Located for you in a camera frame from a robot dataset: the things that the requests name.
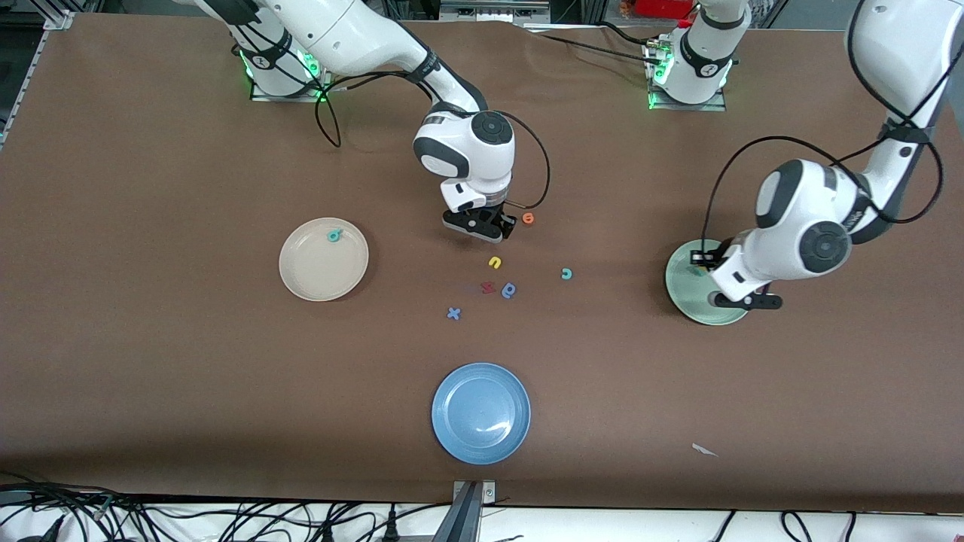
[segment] black circular joint cap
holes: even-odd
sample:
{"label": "black circular joint cap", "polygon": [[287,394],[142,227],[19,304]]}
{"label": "black circular joint cap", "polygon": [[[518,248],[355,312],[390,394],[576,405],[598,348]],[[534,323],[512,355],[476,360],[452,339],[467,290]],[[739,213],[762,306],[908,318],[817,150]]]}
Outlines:
{"label": "black circular joint cap", "polygon": [[472,133],[490,145],[512,141],[512,126],[499,113],[483,111],[472,117]]}
{"label": "black circular joint cap", "polygon": [[800,258],[811,273],[826,273],[850,254],[850,236],[836,222],[818,222],[803,232]]}

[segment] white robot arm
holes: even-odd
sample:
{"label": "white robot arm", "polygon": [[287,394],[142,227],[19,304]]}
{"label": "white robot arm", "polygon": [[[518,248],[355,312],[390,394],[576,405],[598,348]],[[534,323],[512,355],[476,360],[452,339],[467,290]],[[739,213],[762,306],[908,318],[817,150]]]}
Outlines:
{"label": "white robot arm", "polygon": [[[488,111],[478,89],[405,27],[375,14],[361,0],[191,1],[231,28],[246,58],[270,57],[266,70],[281,67],[285,56],[289,59],[285,62],[300,64],[293,52],[285,54],[284,49],[302,44],[322,66],[339,75],[362,75],[385,65],[408,72],[406,79],[432,97],[413,147],[425,169],[447,177],[442,183],[448,206],[443,224],[493,243],[512,232],[516,219],[502,211],[515,161],[512,126],[499,113]],[[268,48],[250,43],[254,33],[245,27],[255,24],[275,29],[260,34],[277,36],[278,41]],[[303,75],[305,71],[285,71],[291,70]]]}
{"label": "white robot arm", "polygon": [[703,103],[726,83],[733,53],[750,26],[747,0],[703,0],[689,28],[677,28],[661,37],[670,41],[666,66],[654,82],[673,99]]}
{"label": "white robot arm", "polygon": [[856,176],[859,187],[841,168],[807,160],[791,160],[771,173],[757,197],[757,227],[715,251],[694,254],[694,263],[712,269],[710,277],[720,289],[710,295],[711,304],[778,308],[779,303],[774,306],[766,299],[774,296],[753,292],[776,280],[830,273],[844,264],[852,245],[887,231],[891,223],[878,216],[870,202],[890,217],[900,210],[907,181],[939,113],[946,85],[941,79],[951,63],[951,41],[961,13],[961,6],[951,0],[860,2],[848,40],[854,62],[870,86],[899,111],[916,111],[910,119],[920,129],[901,125],[900,116],[889,114],[883,141]]}
{"label": "white robot arm", "polygon": [[241,57],[251,78],[263,92],[272,96],[289,97],[301,95],[304,91],[317,87],[312,81],[312,76],[316,76],[318,72],[317,62],[307,54],[305,47],[281,26],[281,21],[270,10],[257,9],[254,12],[256,19],[252,19],[250,11],[226,9],[216,1],[211,4],[218,6],[224,15],[203,1],[174,2],[184,6],[197,6],[228,26],[231,36],[240,47]]}

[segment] white floor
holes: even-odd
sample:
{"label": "white floor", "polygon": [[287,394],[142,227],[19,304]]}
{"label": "white floor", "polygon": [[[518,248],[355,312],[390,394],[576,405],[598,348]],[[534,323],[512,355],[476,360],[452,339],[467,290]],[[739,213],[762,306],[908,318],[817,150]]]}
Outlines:
{"label": "white floor", "polygon": [[[279,505],[270,510],[280,513],[290,504]],[[399,505],[398,511],[414,505]],[[223,509],[233,511],[234,504],[217,505],[165,505],[164,509],[176,513],[193,513],[204,510]],[[318,521],[325,516],[326,504],[312,504],[310,517]],[[433,508],[403,518],[398,522],[399,533],[404,535],[433,534],[442,521],[447,507]],[[6,518],[11,508],[0,511],[0,519]],[[371,511],[381,523],[388,514],[386,504],[364,505],[351,515]],[[599,510],[561,508],[486,508],[483,512],[479,542],[504,542],[505,539],[522,536],[522,542],[559,542],[565,540],[603,542],[630,540],[640,542],[708,542],[714,540],[726,511],[688,510]],[[15,542],[26,536],[43,535],[62,512],[58,510],[41,513],[24,512],[0,528],[0,542]],[[231,522],[231,516],[205,516],[191,520],[172,520],[158,513],[151,517],[178,541],[215,542]],[[304,521],[304,511],[289,516]],[[801,513],[814,542],[843,542],[849,516],[846,513]],[[239,531],[233,540],[249,540],[267,519],[252,520]],[[371,529],[370,518],[359,518],[334,530],[335,542],[356,542]],[[794,535],[806,540],[803,533],[790,521]],[[284,526],[292,540],[304,540],[308,532],[304,528]],[[91,542],[100,542],[104,536],[90,524]],[[131,524],[125,524],[128,539],[140,540]],[[275,532],[258,537],[260,542],[288,542],[287,534]],[[381,532],[376,534],[379,540]],[[954,542],[964,535],[964,518],[959,516],[924,516],[898,514],[860,514],[850,538],[851,542]],[[726,530],[725,541],[731,542],[792,542],[784,533],[778,512],[738,512]],[[73,516],[61,529],[58,542],[83,542],[80,529]]]}

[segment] black cable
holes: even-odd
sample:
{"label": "black cable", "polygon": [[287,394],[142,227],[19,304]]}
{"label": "black cable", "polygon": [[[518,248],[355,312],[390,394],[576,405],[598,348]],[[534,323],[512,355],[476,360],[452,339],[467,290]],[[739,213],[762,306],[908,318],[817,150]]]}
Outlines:
{"label": "black cable", "polygon": [[347,502],[336,513],[332,514],[332,521],[336,522],[343,518],[345,514],[361,506],[361,502]]}
{"label": "black cable", "polygon": [[522,205],[519,203],[515,203],[511,200],[505,201],[507,205],[512,205],[513,207],[517,207],[519,209],[523,209],[523,210],[534,209],[539,205],[541,205],[542,202],[546,200],[546,195],[549,193],[549,185],[552,183],[552,166],[549,163],[549,152],[546,150],[546,146],[543,145],[542,140],[539,139],[539,136],[536,135],[536,132],[532,128],[530,128],[528,124],[523,122],[522,119],[520,119],[519,117],[516,117],[512,113],[507,113],[505,111],[496,111],[496,112],[499,113],[500,115],[508,117],[509,119],[512,119],[515,122],[518,122],[519,126],[524,128],[525,131],[529,132],[529,135],[532,136],[532,139],[534,139],[536,144],[539,145],[539,150],[542,151],[543,158],[546,160],[546,186],[543,188],[543,193],[542,193],[542,196],[539,197],[539,200],[537,200],[536,203],[533,203],[532,205]]}
{"label": "black cable", "polygon": [[123,533],[123,524],[127,523],[127,520],[130,519],[131,512],[128,510],[127,515],[124,516],[123,519],[121,519],[118,517],[117,510],[115,510],[114,507],[111,506],[108,509],[108,513],[111,515],[112,518],[114,518],[114,525],[116,526],[114,530],[114,538],[117,538],[119,536],[121,539],[126,539],[127,536]]}
{"label": "black cable", "polygon": [[[864,87],[864,89],[871,96],[873,96],[873,98],[877,100],[881,105],[886,107],[891,113],[893,113],[894,115],[900,118],[901,125],[910,126],[911,128],[914,128],[914,129],[920,129],[920,127],[913,122],[912,117],[914,117],[915,115],[917,115],[918,112],[921,111],[921,109],[927,104],[927,102],[937,93],[938,89],[941,88],[941,85],[943,85],[945,81],[947,81],[948,77],[951,76],[951,72],[954,70],[954,67],[957,66],[957,62],[961,59],[962,55],[964,55],[964,44],[962,44],[958,48],[957,53],[954,55],[954,58],[948,64],[948,68],[944,70],[944,73],[937,80],[937,83],[934,84],[934,86],[930,89],[930,91],[927,92],[927,94],[924,96],[924,99],[922,99],[918,103],[918,105],[913,109],[913,111],[910,112],[910,114],[905,114],[903,111],[900,111],[893,103],[891,103],[885,97],[880,95],[880,93],[870,84],[870,82],[867,81],[867,79],[864,77],[863,72],[857,66],[857,60],[854,57],[854,53],[853,53],[853,36],[854,36],[854,30],[856,28],[857,15],[860,13],[860,10],[863,8],[866,1],[867,0],[860,0],[860,2],[857,4],[857,9],[854,10],[854,16],[850,19],[850,25],[847,31],[846,51],[847,51],[847,60],[850,62],[850,68],[853,70],[854,75],[857,77],[857,80],[860,81],[860,84]],[[756,139],[744,145],[733,156],[730,157],[726,165],[723,167],[723,170],[720,172],[720,175],[716,178],[716,182],[713,184],[712,191],[710,192],[710,204],[707,206],[707,215],[706,215],[706,218],[704,219],[703,232],[700,236],[701,252],[706,251],[706,237],[707,237],[707,228],[709,227],[709,224],[710,224],[710,210],[713,205],[713,199],[716,196],[716,191],[719,188],[719,184],[720,184],[720,181],[723,179],[723,176],[726,174],[727,170],[730,169],[730,166],[733,164],[736,158],[740,156],[745,150],[749,149],[750,147],[753,147],[758,143],[762,143],[764,141],[774,141],[774,140],[790,141],[792,143],[796,143],[797,145],[802,145],[803,147],[813,150],[814,152],[817,152],[818,154],[822,155],[824,158],[828,159],[830,161],[831,166],[840,167],[841,170],[847,175],[847,177],[849,177],[850,180],[852,180],[857,185],[858,189],[862,190],[863,187],[861,186],[860,182],[858,182],[857,176],[854,175],[853,172],[851,172],[843,164],[843,162],[855,156],[859,156],[871,149],[876,148],[878,145],[886,141],[886,138],[878,139],[873,143],[867,145],[866,147],[860,150],[856,150],[851,154],[844,156],[843,158],[836,158],[833,155],[831,155],[829,152],[826,152],[825,150],[820,149],[816,145],[813,145],[811,143],[808,143],[806,141],[803,141],[797,138],[792,138],[790,136],[768,136],[768,137]],[[890,224],[910,224],[924,217],[925,214],[930,212],[930,209],[932,209],[934,205],[937,204],[937,201],[940,199],[941,194],[944,191],[944,161],[941,159],[941,154],[937,150],[937,147],[934,146],[933,142],[927,141],[924,143],[924,145],[930,151],[930,154],[934,159],[934,165],[937,168],[937,182],[934,186],[933,194],[931,195],[930,199],[927,201],[927,204],[924,205],[924,208],[922,208],[920,211],[918,211],[917,213],[907,218],[898,218],[898,217],[889,215],[888,213],[884,212],[873,201],[873,199],[868,198],[870,203],[870,208],[873,209],[873,211],[877,214],[880,220]]]}
{"label": "black cable", "polygon": [[733,521],[733,517],[736,516],[736,510],[730,510],[730,514],[727,515],[726,519],[723,520],[723,525],[720,526],[720,530],[716,532],[716,536],[710,542],[720,542],[723,540],[723,535],[726,533],[726,528],[730,526],[730,522]]}
{"label": "black cable", "polygon": [[155,537],[156,537],[156,535],[157,535],[157,532],[160,532],[160,533],[163,534],[166,538],[168,538],[169,540],[171,540],[171,542],[179,542],[179,541],[176,540],[173,536],[171,536],[167,531],[163,530],[159,525],[157,525],[156,523],[154,523],[154,520],[153,520],[153,519],[150,517],[150,515],[147,513],[147,509],[144,507],[144,505],[143,505],[142,503],[137,504],[137,508],[138,508],[137,517],[143,517],[144,520],[147,521],[147,524],[148,524],[148,526],[150,527],[151,532],[154,533],[154,536],[155,536]]}
{"label": "black cable", "polygon": [[641,56],[638,56],[638,55],[630,55],[629,53],[621,53],[621,52],[619,52],[619,51],[613,51],[613,50],[611,50],[611,49],[604,49],[604,48],[602,48],[602,47],[597,47],[596,45],[590,45],[589,43],[582,43],[582,42],[579,42],[579,41],[566,40],[565,38],[557,38],[556,36],[546,36],[545,34],[540,34],[540,36],[542,36],[543,38],[546,38],[547,40],[560,41],[560,42],[562,42],[562,43],[568,43],[569,45],[575,45],[575,46],[577,46],[577,47],[584,47],[584,48],[586,48],[586,49],[591,49],[591,50],[593,50],[593,51],[599,51],[599,52],[601,52],[601,53],[606,53],[606,54],[609,54],[609,55],[615,55],[615,56],[617,56],[617,57],[623,57],[623,58],[638,60],[638,61],[640,61],[640,62],[647,63],[647,64],[658,64],[658,63],[659,63],[659,61],[658,61],[657,59],[651,59],[651,58],[641,57]]}
{"label": "black cable", "polygon": [[[245,26],[245,28],[247,28],[248,30],[254,32],[254,34],[255,34],[256,36],[258,36],[259,38],[261,38],[262,40],[267,41],[268,43],[274,43],[273,41],[271,41],[271,40],[269,40],[267,37],[265,37],[263,34],[261,34],[260,32],[258,32],[258,30],[257,30],[254,26],[251,26],[250,24],[245,24],[244,26]],[[241,33],[241,36],[243,36],[244,39],[248,41],[248,43],[250,43],[252,46],[254,46],[254,41],[252,41],[252,39],[249,38],[247,34],[245,34],[244,29],[242,29],[240,26],[237,26],[237,27],[235,27],[235,28],[238,29],[238,32]],[[295,60],[297,60],[297,61],[298,61],[298,64],[300,64],[300,65],[302,66],[302,68],[305,69],[305,71],[311,76],[312,79],[315,80],[315,82],[316,82],[316,83],[319,85],[319,87],[320,87],[321,81],[318,81],[318,78],[315,77],[313,73],[311,73],[311,70],[308,69],[307,66],[305,66],[305,63],[302,62],[302,60],[301,60],[300,58],[298,58],[298,55],[292,53],[290,48],[285,48],[285,49],[284,49],[284,53],[291,55]],[[257,49],[257,54],[259,54],[259,55],[260,55],[260,54],[264,54],[264,52],[263,52],[261,49]],[[311,86],[311,82],[310,82],[310,81],[303,81],[303,80],[299,79],[298,77],[295,77],[294,75],[288,73],[286,69],[282,68],[280,64],[275,64],[275,69],[278,70],[278,71],[280,71],[282,75],[284,75],[284,76],[287,77],[288,79],[291,79],[291,80],[294,81],[295,83],[298,83],[298,84],[301,85],[302,87],[310,87],[310,86]]]}
{"label": "black cable", "polygon": [[797,515],[796,512],[792,512],[792,511],[781,512],[780,525],[783,526],[784,532],[787,534],[787,536],[793,539],[793,542],[803,542],[803,540],[800,540],[792,532],[790,532],[790,526],[787,525],[787,516],[790,516],[794,520],[796,520],[796,523],[800,526],[800,528],[803,529],[803,535],[806,537],[807,542],[814,542],[814,539],[810,537],[810,532],[807,530],[807,526],[803,524],[803,520],[800,519],[800,516]]}
{"label": "black cable", "polygon": [[937,90],[941,88],[941,85],[944,84],[944,82],[947,81],[948,77],[951,76],[951,72],[953,71],[954,67],[957,65],[957,61],[959,61],[961,58],[961,55],[964,54],[964,43],[962,43],[960,48],[957,49],[957,53],[954,55],[953,60],[951,60],[951,63],[948,65],[948,68],[944,70],[944,73],[937,80],[937,83],[933,86],[933,88],[930,89],[930,91],[924,96],[924,99],[922,99],[918,103],[917,107],[915,107],[913,111],[911,111],[909,114],[906,114],[903,111],[900,111],[899,109],[897,109],[897,107],[893,103],[888,101],[887,98],[880,95],[877,89],[875,89],[873,86],[870,85],[870,82],[868,82],[868,80],[864,77],[864,73],[857,66],[857,59],[854,57],[854,54],[853,54],[853,36],[854,36],[854,30],[857,27],[857,14],[860,13],[861,9],[863,9],[864,4],[866,2],[867,0],[860,0],[857,3],[857,8],[854,10],[854,16],[850,18],[849,29],[847,30],[846,54],[847,54],[847,60],[850,62],[850,68],[853,70],[853,73],[857,77],[857,80],[860,81],[860,84],[871,96],[873,96],[875,100],[877,100],[884,107],[890,110],[891,113],[894,113],[895,115],[900,117],[901,124],[909,125],[912,128],[920,129],[920,127],[917,126],[911,120],[911,118],[917,115],[917,113],[924,108],[924,106],[934,96]]}
{"label": "black cable", "polygon": [[88,517],[90,517],[91,520],[94,522],[94,524],[103,533],[104,537],[107,539],[110,539],[110,531],[108,531],[107,528],[104,527],[104,525],[94,517],[93,513],[91,513],[91,511],[88,510],[86,506],[81,505],[77,499],[75,499],[71,495],[68,495],[67,493],[64,493],[62,490],[57,488],[56,484],[46,484],[44,482],[38,482],[22,474],[15,474],[7,471],[0,471],[0,474],[12,476],[12,477],[24,480],[28,486],[33,487],[33,489],[35,490],[35,493],[43,493],[47,497],[50,497],[51,499],[53,499],[54,501],[60,502],[61,504],[66,504],[67,506],[65,507],[70,510],[70,513],[74,516],[74,518],[77,520],[77,523],[80,525],[81,532],[84,536],[84,542],[88,542],[89,537],[87,534],[87,530],[84,527],[84,522],[81,521],[80,515],[77,513],[78,511],[83,512]]}
{"label": "black cable", "polygon": [[[247,27],[248,27],[252,32],[254,32],[259,38],[261,38],[261,39],[263,39],[263,40],[265,40],[265,41],[267,41],[267,42],[269,42],[269,43],[271,42],[271,40],[268,40],[267,38],[265,38],[265,36],[264,36],[263,34],[261,34],[260,32],[258,32],[257,29],[251,27],[250,25],[245,25],[245,26],[247,26]],[[244,36],[245,39],[248,38],[248,37],[244,34],[243,31],[241,32],[241,35]],[[318,129],[321,130],[321,133],[322,133],[322,135],[325,136],[325,139],[327,139],[328,142],[331,143],[332,146],[335,147],[336,149],[340,148],[340,147],[341,147],[341,129],[340,129],[340,127],[338,126],[338,117],[337,117],[337,115],[335,114],[335,107],[332,105],[332,102],[328,99],[328,92],[327,92],[327,90],[325,89],[324,83],[322,83],[321,80],[318,79],[318,77],[315,76],[315,74],[312,73],[311,70],[308,69],[307,66],[305,66],[305,63],[302,62],[302,60],[301,60],[300,58],[298,58],[298,55],[296,55],[296,54],[294,54],[294,53],[291,52],[291,49],[290,49],[290,48],[287,48],[287,47],[286,47],[286,48],[284,49],[284,54],[288,54],[288,55],[291,55],[292,57],[294,57],[294,58],[298,61],[298,64],[302,65],[302,67],[305,68],[305,70],[308,72],[308,74],[311,75],[311,78],[314,79],[315,83],[318,85],[318,89],[317,89],[317,90],[318,90],[318,97],[317,97],[317,99],[314,100],[314,122],[315,122],[315,124],[318,125]],[[284,73],[285,75],[288,75],[289,77],[291,77],[291,75],[288,74],[287,72],[285,72],[285,71],[283,71],[283,70],[282,70],[281,72]],[[337,137],[337,141],[335,141],[335,139],[333,139],[332,136],[328,135],[328,130],[326,130],[325,127],[324,127],[324,126],[322,125],[322,123],[321,123],[321,116],[318,114],[318,105],[321,104],[321,100],[322,100],[322,99],[324,99],[325,102],[328,104],[328,111],[332,114],[332,122],[335,123],[335,136]]]}
{"label": "black cable", "polygon": [[[158,507],[156,507],[156,506],[152,506],[152,507],[148,508],[147,510],[148,510],[148,511],[151,511],[151,512],[157,512],[158,514],[161,514],[162,516],[165,516],[165,517],[168,517],[168,518],[171,518],[171,519],[176,519],[176,520],[190,520],[190,519],[196,519],[196,518],[200,518],[200,517],[204,517],[204,516],[213,516],[213,515],[234,516],[234,515],[237,515],[237,514],[238,514],[238,512],[237,512],[236,510],[226,510],[226,509],[224,509],[224,510],[205,510],[205,511],[203,511],[203,512],[196,512],[196,513],[193,513],[193,514],[176,514],[176,513],[173,513],[173,512],[169,512],[169,511],[167,511],[167,510],[164,510],[163,508],[158,508]],[[244,514],[243,512],[242,512],[242,515],[248,515],[248,516],[253,517],[253,518],[266,518],[266,519],[272,519],[272,518],[275,517],[275,516],[272,515],[272,514]],[[319,523],[319,522],[312,522],[312,521],[301,522],[301,521],[291,520],[291,519],[287,519],[287,518],[284,519],[284,522],[285,522],[285,523],[288,523],[288,524],[290,524],[290,525],[294,525],[294,526],[298,526],[298,527],[304,527],[304,528],[317,528],[317,527],[321,527],[321,526],[323,525],[322,523]]]}
{"label": "black cable", "polygon": [[[308,508],[307,506],[305,506],[305,517],[308,518],[308,525],[310,526],[313,523],[313,520],[311,518],[311,508]],[[309,540],[311,540],[311,527],[305,529],[304,542],[308,542]]]}
{"label": "black cable", "polygon": [[857,525],[857,512],[849,512],[850,523],[846,526],[846,533],[843,535],[843,542],[850,542],[850,535],[853,534],[853,528]]}
{"label": "black cable", "polygon": [[622,38],[623,40],[626,40],[626,41],[628,41],[628,42],[630,42],[630,43],[635,43],[635,44],[637,44],[637,45],[645,45],[647,41],[649,41],[649,40],[655,40],[656,38],[659,38],[659,34],[656,34],[655,36],[652,36],[651,38],[643,38],[643,39],[634,38],[633,36],[630,36],[630,35],[627,34],[626,32],[623,32],[623,29],[622,29],[622,28],[616,26],[615,24],[613,24],[613,23],[611,23],[611,22],[609,22],[609,21],[607,21],[607,20],[597,21],[597,22],[594,23],[594,24],[595,24],[596,26],[604,26],[604,27],[608,28],[609,30],[612,30],[613,32],[615,32],[616,34],[618,34],[619,37]]}
{"label": "black cable", "polygon": [[251,538],[248,538],[246,542],[256,542],[259,536],[267,536],[269,534],[275,534],[276,532],[283,532],[284,535],[288,537],[288,542],[292,542],[291,533],[283,528],[275,528],[266,532],[261,532],[255,536],[252,536]]}
{"label": "black cable", "polygon": [[295,504],[295,505],[292,506],[291,508],[288,508],[286,511],[284,511],[283,513],[281,513],[281,514],[279,514],[278,516],[276,516],[276,517],[275,517],[274,519],[272,519],[270,522],[265,523],[265,524],[264,524],[264,527],[262,527],[261,530],[259,530],[254,536],[251,537],[251,540],[256,540],[259,536],[261,536],[261,535],[263,535],[263,534],[266,534],[266,531],[268,531],[268,529],[270,529],[271,527],[273,527],[274,525],[276,525],[278,522],[284,521],[284,517],[287,516],[288,514],[294,512],[295,510],[297,510],[297,509],[299,509],[299,508],[304,508],[304,507],[307,507],[307,506],[308,506],[308,504],[307,504],[306,502],[302,502],[302,503],[299,503],[299,504]]}
{"label": "black cable", "polygon": [[[449,505],[451,505],[450,502],[440,502],[440,503],[436,503],[436,504],[426,504],[426,505],[424,505],[424,506],[420,506],[420,507],[418,507],[418,508],[413,508],[413,509],[411,509],[411,510],[408,510],[408,511],[405,511],[405,512],[402,512],[402,513],[396,515],[396,516],[395,516],[395,520],[400,520],[400,519],[404,518],[405,516],[410,516],[410,515],[415,514],[415,513],[417,513],[417,512],[421,512],[422,510],[428,510],[429,508],[438,508],[439,506],[449,506]],[[358,540],[356,540],[355,542],[362,542],[362,541],[363,541],[364,539],[366,539],[366,538],[370,539],[372,536],[374,536],[374,534],[375,534],[376,532],[378,532],[378,529],[380,529],[380,528],[388,525],[388,521],[389,521],[389,520],[385,520],[384,522],[382,522],[382,523],[378,524],[377,526],[371,528],[371,530],[370,530],[369,532],[366,532],[365,534],[363,534],[363,535],[362,535]]]}
{"label": "black cable", "polygon": [[[341,147],[341,127],[338,125],[338,116],[335,114],[335,107],[332,105],[332,101],[328,96],[328,92],[330,92],[335,86],[341,83],[344,83],[346,81],[352,81],[355,79],[361,79],[363,77],[369,77],[373,75],[380,75],[382,73],[399,73],[400,74],[399,76],[404,76],[401,74],[405,72],[404,71],[398,71],[398,72],[371,71],[362,75],[352,75],[349,77],[342,77],[336,81],[333,81],[329,85],[323,86],[321,88],[321,91],[318,93],[318,98],[314,100],[314,121],[318,125],[318,129],[321,130],[321,133],[325,136],[325,139],[327,139],[328,142],[331,143],[332,146],[335,147],[336,149],[339,149]],[[359,85],[357,85],[356,88],[365,83],[369,83],[373,80],[375,79],[374,78],[367,79],[366,81],[359,83]],[[335,124],[335,136],[337,138],[337,141],[333,139],[332,136],[328,135],[328,130],[326,130],[325,126],[321,123],[321,116],[318,114],[318,106],[321,104],[322,99],[325,100],[325,103],[328,105],[328,111],[329,113],[332,114],[332,122]]]}
{"label": "black cable", "polygon": [[[7,504],[3,504],[3,506],[12,506],[12,505],[15,505],[15,504],[19,504],[19,502],[18,502],[18,503],[13,503],[13,502],[11,502],[11,503],[7,503]],[[20,512],[22,512],[22,511],[24,511],[24,510],[29,510],[29,509],[31,509],[31,507],[32,507],[32,506],[31,506],[31,504],[29,504],[29,503],[20,506],[20,509],[19,509],[19,510],[16,510],[16,512],[14,512],[13,514],[11,514],[11,515],[7,516],[6,518],[4,518],[3,521],[0,521],[0,527],[3,527],[7,522],[10,521],[10,519],[12,519],[14,516],[16,516],[17,514],[19,514]]]}
{"label": "black cable", "polygon": [[[251,506],[251,508],[249,508],[249,510],[250,510],[250,511],[254,511],[256,508],[258,508],[259,506],[261,506],[262,508],[261,508],[260,510],[258,510],[258,513],[261,513],[261,512],[266,512],[267,510],[269,510],[269,509],[270,509],[272,506],[274,506],[274,505],[275,505],[275,504],[274,504],[273,502],[255,503],[255,504],[252,504],[252,506]],[[224,530],[224,532],[221,533],[221,536],[218,538],[218,542],[228,542],[229,540],[233,540],[233,539],[234,539],[234,535],[237,534],[238,530],[240,530],[242,527],[245,526],[245,524],[247,524],[248,522],[251,521],[252,518],[251,518],[250,516],[242,516],[242,515],[241,515],[241,507],[242,507],[242,506],[243,506],[243,504],[238,504],[238,515],[234,518],[233,521],[231,521],[231,523],[230,523],[230,524],[228,525],[228,527]]]}

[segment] brown paper tablecloth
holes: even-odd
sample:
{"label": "brown paper tablecloth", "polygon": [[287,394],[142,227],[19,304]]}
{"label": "brown paper tablecloth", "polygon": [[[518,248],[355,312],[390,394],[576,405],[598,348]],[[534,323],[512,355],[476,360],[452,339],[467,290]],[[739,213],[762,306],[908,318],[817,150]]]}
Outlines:
{"label": "brown paper tablecloth", "polygon": [[[633,61],[501,23],[412,28],[549,148],[549,198],[508,242],[442,227],[439,179],[411,151],[428,105],[403,81],[337,95],[331,149],[310,105],[247,100],[214,20],[85,14],[51,36],[0,153],[0,465],[129,492],[441,501],[453,479],[492,478],[521,504],[964,508],[950,109],[930,215],[776,284],[781,311],[704,327],[663,268],[730,154],[783,133],[840,155],[877,133],[842,35],[748,33],[729,111],[698,114],[649,111]],[[512,196],[531,202],[543,162],[517,132]],[[813,158],[746,153],[711,236],[750,227],[760,181],[797,156]],[[905,213],[934,177],[924,158]],[[358,225],[371,260],[347,298],[313,304],[284,288],[278,253],[322,216]],[[475,361],[532,400],[525,443],[491,467],[447,455],[429,418],[443,377]]]}

